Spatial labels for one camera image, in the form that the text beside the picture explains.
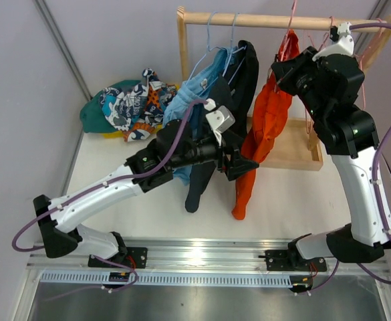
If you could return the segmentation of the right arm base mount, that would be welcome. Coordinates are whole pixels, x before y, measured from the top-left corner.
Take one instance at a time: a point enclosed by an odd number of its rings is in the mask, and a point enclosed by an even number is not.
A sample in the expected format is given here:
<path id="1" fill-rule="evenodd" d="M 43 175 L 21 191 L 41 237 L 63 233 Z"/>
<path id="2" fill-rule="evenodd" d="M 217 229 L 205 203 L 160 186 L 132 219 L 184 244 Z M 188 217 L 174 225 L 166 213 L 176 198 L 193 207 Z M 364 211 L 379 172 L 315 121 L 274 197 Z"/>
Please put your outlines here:
<path id="1" fill-rule="evenodd" d="M 327 263 L 323 257 L 303 259 L 285 249 L 267 249 L 259 255 L 270 272 L 326 272 Z"/>

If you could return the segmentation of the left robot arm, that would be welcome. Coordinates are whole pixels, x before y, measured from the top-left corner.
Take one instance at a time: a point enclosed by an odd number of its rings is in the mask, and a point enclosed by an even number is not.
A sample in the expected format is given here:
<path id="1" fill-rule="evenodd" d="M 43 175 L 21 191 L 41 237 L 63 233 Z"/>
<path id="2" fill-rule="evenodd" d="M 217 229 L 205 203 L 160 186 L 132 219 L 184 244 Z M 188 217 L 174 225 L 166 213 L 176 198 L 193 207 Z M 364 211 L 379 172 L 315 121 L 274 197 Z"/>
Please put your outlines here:
<path id="1" fill-rule="evenodd" d="M 146 148 L 103 179 L 63 197 L 36 197 L 33 204 L 47 257 L 79 253 L 102 258 L 113 268 L 120 267 L 128 255 L 121 235 L 90 229 L 83 222 L 114 203 L 171 181 L 175 169 L 206 163 L 213 164 L 230 181 L 259 166 L 242 155 L 237 137 L 229 131 L 222 142 L 213 134 L 193 140 L 189 124 L 173 120 L 158 131 Z"/>

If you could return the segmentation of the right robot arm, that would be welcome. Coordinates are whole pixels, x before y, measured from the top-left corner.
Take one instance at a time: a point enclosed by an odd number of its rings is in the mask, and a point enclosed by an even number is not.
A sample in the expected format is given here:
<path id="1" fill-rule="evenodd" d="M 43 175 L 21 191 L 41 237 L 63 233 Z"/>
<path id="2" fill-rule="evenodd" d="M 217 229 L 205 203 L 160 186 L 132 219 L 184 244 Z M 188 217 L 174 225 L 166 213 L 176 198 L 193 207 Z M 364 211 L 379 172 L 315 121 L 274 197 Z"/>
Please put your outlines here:
<path id="1" fill-rule="evenodd" d="M 303 235 L 288 245 L 287 264 L 301 270 L 318 257 L 343 263 L 372 263 L 391 249 L 391 213 L 379 208 L 374 170 L 379 138 L 374 119 L 355 105 L 364 73 L 352 56 L 333 53 L 316 58 L 308 47 L 297 57 L 272 64 L 278 87 L 297 96 L 313 120 L 313 129 L 335 164 L 350 210 L 349 224 Z"/>

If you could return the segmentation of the pink hanger orange shorts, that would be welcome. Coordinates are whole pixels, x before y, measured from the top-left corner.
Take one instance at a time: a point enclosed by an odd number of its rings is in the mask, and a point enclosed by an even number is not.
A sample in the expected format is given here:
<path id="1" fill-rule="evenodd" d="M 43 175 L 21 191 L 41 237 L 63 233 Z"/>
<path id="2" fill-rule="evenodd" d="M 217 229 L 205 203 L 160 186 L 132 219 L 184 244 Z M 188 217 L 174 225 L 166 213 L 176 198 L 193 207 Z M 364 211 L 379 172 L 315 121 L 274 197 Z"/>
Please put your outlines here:
<path id="1" fill-rule="evenodd" d="M 287 60 L 295 58 L 300 53 L 299 38 L 294 29 L 291 27 L 297 9 L 297 2 L 298 0 L 294 0 L 292 3 L 287 29 L 279 46 L 278 52 L 275 55 L 274 62 L 286 62 Z"/>

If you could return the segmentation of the dark green shorts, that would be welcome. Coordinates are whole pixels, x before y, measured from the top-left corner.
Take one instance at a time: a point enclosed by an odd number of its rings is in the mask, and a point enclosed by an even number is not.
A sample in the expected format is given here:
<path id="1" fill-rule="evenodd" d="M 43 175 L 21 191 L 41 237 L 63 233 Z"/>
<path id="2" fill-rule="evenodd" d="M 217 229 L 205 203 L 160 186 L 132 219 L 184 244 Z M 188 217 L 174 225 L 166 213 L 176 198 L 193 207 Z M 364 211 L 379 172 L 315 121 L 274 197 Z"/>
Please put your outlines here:
<path id="1" fill-rule="evenodd" d="M 85 133 L 109 134 L 117 130 L 106 120 L 102 112 L 102 95 L 108 88 L 132 89 L 140 80 L 122 80 L 100 90 L 80 111 L 80 120 Z"/>

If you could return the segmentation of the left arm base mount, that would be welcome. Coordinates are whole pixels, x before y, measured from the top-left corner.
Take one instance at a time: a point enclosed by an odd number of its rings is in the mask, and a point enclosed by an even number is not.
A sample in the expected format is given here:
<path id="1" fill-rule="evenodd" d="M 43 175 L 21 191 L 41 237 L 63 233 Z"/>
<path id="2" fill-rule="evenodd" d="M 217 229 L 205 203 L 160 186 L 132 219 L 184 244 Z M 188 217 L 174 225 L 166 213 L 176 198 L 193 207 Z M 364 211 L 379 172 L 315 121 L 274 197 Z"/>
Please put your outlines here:
<path id="1" fill-rule="evenodd" d="M 128 253 L 116 254 L 109 259 L 98 259 L 91 255 L 88 260 L 88 267 L 90 268 L 118 268 L 119 266 L 126 266 L 132 269 L 144 269 L 148 259 L 147 247 L 128 247 Z"/>

